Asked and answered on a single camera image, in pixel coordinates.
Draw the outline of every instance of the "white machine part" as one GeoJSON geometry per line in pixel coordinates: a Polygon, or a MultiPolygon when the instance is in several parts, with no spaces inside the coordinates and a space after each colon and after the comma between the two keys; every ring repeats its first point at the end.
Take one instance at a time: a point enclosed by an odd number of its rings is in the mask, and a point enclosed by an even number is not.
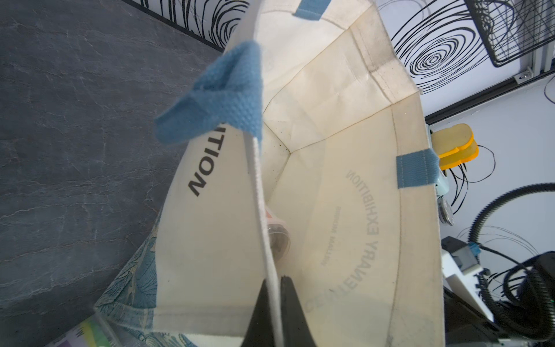
{"type": "Polygon", "coordinates": [[[493,313],[478,296],[476,274],[483,271],[483,267],[476,264],[465,271],[461,271],[451,253],[441,250],[441,270],[443,277],[451,287],[451,291],[470,306],[482,313],[487,319],[493,321],[493,313]]]}
{"type": "MultiPolygon", "coordinates": [[[[428,135],[428,144],[430,144],[430,148],[433,149],[430,126],[428,124],[426,124],[426,133],[428,135]]],[[[436,195],[438,197],[442,197],[446,195],[448,192],[449,192],[449,180],[447,179],[445,172],[440,171],[440,174],[437,177],[437,181],[436,181],[436,195]]]]}

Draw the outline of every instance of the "wire basket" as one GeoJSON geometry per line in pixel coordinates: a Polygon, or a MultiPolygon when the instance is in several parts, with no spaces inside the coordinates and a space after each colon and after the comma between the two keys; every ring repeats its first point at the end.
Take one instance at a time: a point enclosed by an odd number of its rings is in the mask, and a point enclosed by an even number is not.
{"type": "Polygon", "coordinates": [[[555,40],[555,0],[465,0],[494,66],[555,40]]]}

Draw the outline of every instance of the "dark gray floor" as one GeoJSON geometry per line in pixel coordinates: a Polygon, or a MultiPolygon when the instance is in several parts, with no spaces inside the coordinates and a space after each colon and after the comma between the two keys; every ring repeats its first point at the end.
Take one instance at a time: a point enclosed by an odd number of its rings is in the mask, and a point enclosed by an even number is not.
{"type": "Polygon", "coordinates": [[[150,232],[184,146],[153,118],[219,52],[120,0],[0,11],[0,345],[43,346],[150,232]]]}

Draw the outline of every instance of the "white wall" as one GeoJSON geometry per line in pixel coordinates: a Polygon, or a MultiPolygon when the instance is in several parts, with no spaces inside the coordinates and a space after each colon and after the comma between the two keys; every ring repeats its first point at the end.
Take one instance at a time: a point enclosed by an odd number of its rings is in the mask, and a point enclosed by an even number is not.
{"type": "MultiPolygon", "coordinates": [[[[470,227],[482,208],[509,190],[527,184],[555,182],[555,104],[543,94],[549,79],[503,95],[431,127],[437,131],[458,123],[470,125],[476,142],[491,149],[497,161],[495,172],[489,178],[470,184],[466,200],[455,215],[455,226],[441,225],[442,238],[456,237],[464,228],[470,227]]],[[[547,94],[555,99],[555,79],[547,84],[547,94]]],[[[478,158],[467,163],[468,179],[471,181],[485,177],[492,169],[491,154],[482,148],[480,150],[478,158]]],[[[455,190],[451,178],[450,184],[449,202],[455,190]]],[[[507,204],[495,212],[486,224],[510,230],[543,253],[555,250],[554,223],[555,193],[541,193],[507,204]]],[[[484,228],[482,235],[480,242],[517,260],[532,256],[526,248],[506,238],[517,239],[513,235],[492,228],[484,228]]],[[[513,266],[508,260],[486,252],[482,252],[481,261],[492,272],[513,266]]]]}

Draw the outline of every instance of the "clear plastic container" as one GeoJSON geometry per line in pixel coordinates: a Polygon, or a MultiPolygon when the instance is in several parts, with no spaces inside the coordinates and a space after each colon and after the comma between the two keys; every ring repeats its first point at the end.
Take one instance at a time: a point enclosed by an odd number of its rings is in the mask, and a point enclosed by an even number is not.
{"type": "Polygon", "coordinates": [[[291,240],[287,231],[287,224],[275,216],[275,214],[266,207],[266,218],[268,220],[268,234],[270,236],[270,249],[274,261],[283,258],[289,251],[291,240]]]}

